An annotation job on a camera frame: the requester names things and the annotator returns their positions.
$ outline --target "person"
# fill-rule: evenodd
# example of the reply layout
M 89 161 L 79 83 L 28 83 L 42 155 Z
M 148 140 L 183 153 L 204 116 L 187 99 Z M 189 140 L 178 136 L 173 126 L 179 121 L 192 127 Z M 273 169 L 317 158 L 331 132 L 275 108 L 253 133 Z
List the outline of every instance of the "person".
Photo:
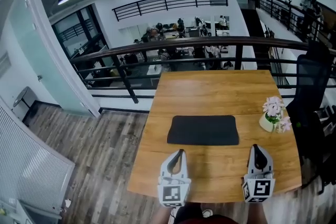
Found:
M 316 0 L 311 0 L 312 9 L 314 10 L 316 18 L 322 20 L 323 14 L 322 14 L 322 8 L 318 4 Z
M 301 0 L 300 6 L 302 6 L 302 9 L 306 11 L 307 8 L 311 8 L 311 0 Z
M 336 49 L 336 23 L 334 23 L 330 33 L 328 34 L 328 40 L 332 45 L 332 49 Z
M 159 55 L 161 61 L 171 60 L 168 52 L 164 51 L 163 49 L 159 49 L 157 54 Z M 162 70 L 163 70 L 163 72 L 170 72 L 171 71 L 171 65 L 166 64 L 166 63 L 163 64 L 162 65 Z
M 185 38 L 185 32 L 178 32 L 178 37 L 179 38 Z
M 218 46 L 205 46 L 205 57 L 206 58 L 218 58 L 220 57 L 220 49 Z M 218 61 L 209 61 L 208 62 L 209 70 L 217 70 L 219 68 Z
M 202 37 L 203 36 L 203 24 L 202 21 L 199 17 L 195 17 L 195 22 L 196 22 L 196 27 L 199 31 L 199 36 Z
M 171 211 L 172 208 L 160 207 L 150 224 L 167 224 Z M 202 212 L 201 204 L 187 202 L 177 211 L 174 224 L 237 224 L 237 222 L 228 217 L 214 215 L 210 209 Z M 247 224 L 267 224 L 262 204 L 249 205 Z
M 161 23 L 157 23 L 156 28 L 159 32 L 161 32 L 163 29 L 163 25 Z
M 174 31 L 177 31 L 177 29 L 178 29 L 177 24 L 174 24 L 172 28 L 173 28 Z
M 156 37 L 157 41 L 165 40 L 166 36 L 163 34 L 163 31 L 159 32 L 159 35 Z
M 179 31 L 179 32 L 185 32 L 185 31 L 184 31 L 184 22 L 183 22 L 183 20 L 182 20 L 181 18 L 179 18 L 178 21 L 177 21 L 177 23 L 179 24 L 179 25 L 178 25 L 178 26 L 179 26 L 179 27 L 178 27 L 178 31 Z
M 134 40 L 134 44 L 142 44 L 142 43 L 144 43 L 144 42 L 143 42 L 143 37 L 141 38 L 141 41 L 139 41 L 138 39 L 135 39 L 135 40 Z M 141 54 L 142 54 L 142 56 L 143 56 L 143 60 L 144 60 L 145 62 L 147 62 L 147 61 L 148 61 L 148 58 L 147 58 L 147 51 L 146 51 L 146 50 L 142 50 L 142 51 L 141 51 Z
M 226 19 L 223 15 L 221 15 L 219 18 L 219 25 L 220 25 L 221 30 L 227 30 Z

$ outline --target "black office chair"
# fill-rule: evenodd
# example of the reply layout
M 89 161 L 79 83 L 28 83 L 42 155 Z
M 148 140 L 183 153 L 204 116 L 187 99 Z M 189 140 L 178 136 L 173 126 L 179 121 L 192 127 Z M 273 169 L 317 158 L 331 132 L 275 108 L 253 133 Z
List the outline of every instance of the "black office chair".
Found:
M 318 115 L 331 72 L 329 49 L 310 42 L 306 55 L 297 60 L 297 89 L 287 111 L 294 130 L 300 163 L 309 158 L 317 167 L 323 163 L 324 132 Z
M 314 147 L 311 146 L 311 150 L 314 150 L 316 153 L 310 156 L 310 160 L 316 166 L 316 173 L 306 184 L 302 185 L 302 188 L 307 187 L 320 176 L 322 188 L 318 192 L 318 195 L 324 192 L 326 185 L 330 183 L 333 185 L 336 184 L 336 152 L 334 150 L 334 145 L 336 144 L 336 129 L 332 134 L 327 136 L 323 133 L 323 128 L 331 122 L 335 125 L 336 113 L 322 123 L 316 122 L 314 130 L 311 131 L 311 133 L 318 132 L 319 134 L 319 139 L 315 141 Z

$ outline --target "white sneaker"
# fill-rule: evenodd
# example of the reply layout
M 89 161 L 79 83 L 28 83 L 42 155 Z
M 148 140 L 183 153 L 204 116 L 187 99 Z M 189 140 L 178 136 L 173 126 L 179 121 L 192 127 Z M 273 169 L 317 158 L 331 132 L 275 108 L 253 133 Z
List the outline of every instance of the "white sneaker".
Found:
M 212 212 L 211 209 L 205 209 L 205 210 L 203 211 L 203 217 L 204 217 L 204 218 L 208 218 L 208 217 L 212 216 L 213 214 L 214 214 L 214 213 Z

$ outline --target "wooden table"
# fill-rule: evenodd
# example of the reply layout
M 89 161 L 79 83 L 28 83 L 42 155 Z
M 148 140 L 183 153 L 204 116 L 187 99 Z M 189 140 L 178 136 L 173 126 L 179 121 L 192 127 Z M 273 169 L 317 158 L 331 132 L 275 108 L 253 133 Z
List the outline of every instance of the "wooden table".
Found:
M 274 194 L 301 186 L 300 162 L 292 129 L 282 134 L 268 133 L 259 126 L 266 97 L 281 98 L 269 71 L 169 72 L 161 75 L 157 88 L 128 184 L 129 191 L 157 197 L 162 162 L 183 148 L 192 180 L 189 201 L 243 201 L 241 178 L 247 173 L 249 151 L 255 143 L 273 157 Z M 167 144 L 175 115 L 234 115 L 239 145 Z

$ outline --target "flower pot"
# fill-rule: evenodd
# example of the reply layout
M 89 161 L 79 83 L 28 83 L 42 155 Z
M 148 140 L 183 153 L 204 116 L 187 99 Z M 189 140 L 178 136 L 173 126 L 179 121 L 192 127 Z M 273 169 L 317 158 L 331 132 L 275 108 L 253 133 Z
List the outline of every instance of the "flower pot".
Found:
M 259 120 L 259 124 L 260 126 L 267 132 L 273 132 L 275 130 L 275 124 L 269 122 L 266 119 L 266 112 L 261 116 L 260 120 Z

